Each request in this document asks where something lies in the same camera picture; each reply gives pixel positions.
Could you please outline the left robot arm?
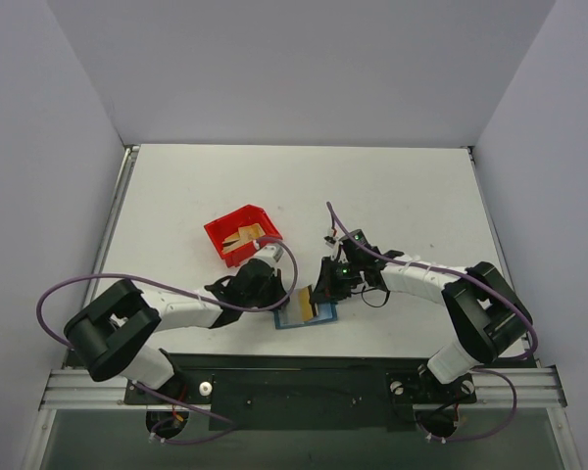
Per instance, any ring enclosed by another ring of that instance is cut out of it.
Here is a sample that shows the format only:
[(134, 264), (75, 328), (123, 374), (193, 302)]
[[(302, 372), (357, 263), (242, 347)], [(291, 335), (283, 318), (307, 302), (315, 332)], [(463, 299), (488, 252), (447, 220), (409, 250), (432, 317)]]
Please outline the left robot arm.
[(176, 400), (185, 379), (171, 356), (147, 345), (158, 331), (217, 329), (252, 309), (273, 311), (287, 303), (280, 270), (251, 259), (234, 275), (196, 290), (191, 296), (141, 290), (121, 279), (73, 317), (64, 334), (92, 380), (116, 376), (139, 382), (157, 401)]

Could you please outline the red plastic bin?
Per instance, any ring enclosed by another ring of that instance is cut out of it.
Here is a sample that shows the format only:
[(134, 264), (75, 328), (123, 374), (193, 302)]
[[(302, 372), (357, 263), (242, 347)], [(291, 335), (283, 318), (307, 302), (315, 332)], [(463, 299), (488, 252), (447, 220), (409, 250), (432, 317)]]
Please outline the red plastic bin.
[(257, 251), (254, 242), (259, 238), (282, 239), (266, 211), (253, 205), (210, 221), (204, 229), (227, 267), (236, 267), (250, 258)]

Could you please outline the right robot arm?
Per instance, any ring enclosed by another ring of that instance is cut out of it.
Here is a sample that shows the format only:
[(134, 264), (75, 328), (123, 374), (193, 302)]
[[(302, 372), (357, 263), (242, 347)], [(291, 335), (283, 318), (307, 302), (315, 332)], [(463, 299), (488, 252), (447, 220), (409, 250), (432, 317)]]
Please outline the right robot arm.
[(381, 252), (361, 230), (333, 242), (336, 252), (321, 260), (312, 304), (337, 304), (356, 289), (411, 295), (447, 309), (456, 338), (434, 354), (418, 375), (420, 393), (441, 400), (454, 381), (476, 366), (496, 361), (528, 334), (533, 320), (502, 273), (482, 261), (448, 267), (401, 251)]

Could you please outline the blue leather card holder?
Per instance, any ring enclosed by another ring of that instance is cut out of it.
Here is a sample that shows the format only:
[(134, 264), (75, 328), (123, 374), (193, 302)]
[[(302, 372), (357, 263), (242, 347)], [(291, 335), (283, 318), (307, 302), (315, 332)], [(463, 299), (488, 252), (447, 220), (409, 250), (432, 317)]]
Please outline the blue leather card holder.
[(273, 314), (276, 330), (320, 326), (338, 319), (336, 306), (319, 304), (302, 307), (300, 302), (290, 303)]

